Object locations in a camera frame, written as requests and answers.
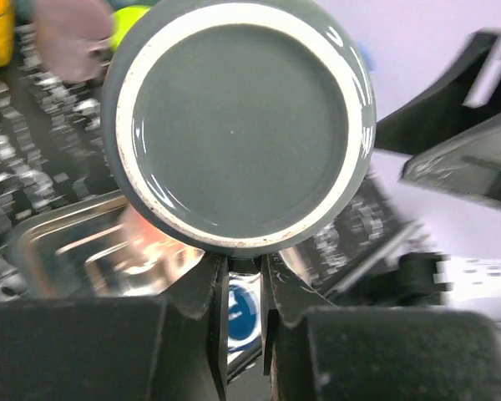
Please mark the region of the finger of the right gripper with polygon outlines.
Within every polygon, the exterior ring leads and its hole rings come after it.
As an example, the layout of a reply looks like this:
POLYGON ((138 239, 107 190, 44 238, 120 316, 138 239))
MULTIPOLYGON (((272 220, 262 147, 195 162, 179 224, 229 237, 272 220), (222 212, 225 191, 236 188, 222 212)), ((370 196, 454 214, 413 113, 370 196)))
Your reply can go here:
POLYGON ((501 113, 501 77, 486 101, 467 106, 466 98, 501 31, 478 30, 468 37, 448 69, 417 97, 377 123, 375 147, 419 155, 501 113))
POLYGON ((471 129, 411 158, 402 178, 501 208, 501 123, 471 129))

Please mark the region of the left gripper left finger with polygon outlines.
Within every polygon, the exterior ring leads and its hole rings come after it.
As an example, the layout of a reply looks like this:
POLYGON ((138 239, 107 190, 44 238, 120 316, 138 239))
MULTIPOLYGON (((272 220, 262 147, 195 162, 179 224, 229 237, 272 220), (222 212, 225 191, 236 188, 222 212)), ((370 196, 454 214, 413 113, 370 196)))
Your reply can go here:
POLYGON ((0 302, 0 400, 223 400, 228 267, 156 297, 0 302))

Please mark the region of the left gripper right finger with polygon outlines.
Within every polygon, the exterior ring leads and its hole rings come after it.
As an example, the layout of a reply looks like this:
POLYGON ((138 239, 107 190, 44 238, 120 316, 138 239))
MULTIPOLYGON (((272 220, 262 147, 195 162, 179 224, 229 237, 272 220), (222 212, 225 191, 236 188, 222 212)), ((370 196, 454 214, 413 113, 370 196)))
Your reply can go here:
POLYGON ((418 304, 441 257, 410 253, 401 307, 339 307, 277 254, 261 259, 264 372, 274 400, 501 400, 501 329, 481 314, 418 304))

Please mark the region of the navy blue mug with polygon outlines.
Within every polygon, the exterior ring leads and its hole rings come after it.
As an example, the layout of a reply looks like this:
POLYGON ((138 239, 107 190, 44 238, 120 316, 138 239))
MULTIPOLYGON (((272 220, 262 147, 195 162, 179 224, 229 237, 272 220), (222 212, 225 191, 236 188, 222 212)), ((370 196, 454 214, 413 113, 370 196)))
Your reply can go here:
POLYGON ((241 281, 230 283, 228 298, 228 350, 245 350, 261 334, 260 304, 256 292, 241 281))

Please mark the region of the dark grey mug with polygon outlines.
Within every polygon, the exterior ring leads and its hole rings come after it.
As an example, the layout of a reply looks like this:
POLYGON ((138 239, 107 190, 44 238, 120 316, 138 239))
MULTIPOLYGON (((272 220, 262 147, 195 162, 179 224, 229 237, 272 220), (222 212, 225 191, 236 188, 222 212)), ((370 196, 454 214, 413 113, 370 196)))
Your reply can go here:
POLYGON ((329 224, 376 134, 355 42, 313 1, 163 1, 124 36, 101 134, 137 212, 203 250, 251 257, 329 224))

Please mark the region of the mauve pink mug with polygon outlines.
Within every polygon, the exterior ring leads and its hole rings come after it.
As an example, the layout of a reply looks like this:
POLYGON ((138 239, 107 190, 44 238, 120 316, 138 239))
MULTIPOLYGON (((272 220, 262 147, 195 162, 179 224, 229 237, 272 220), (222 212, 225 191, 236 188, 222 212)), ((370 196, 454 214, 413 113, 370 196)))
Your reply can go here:
POLYGON ((35 48, 43 68, 67 84, 100 75, 113 33, 113 9, 101 0, 35 1, 35 48))

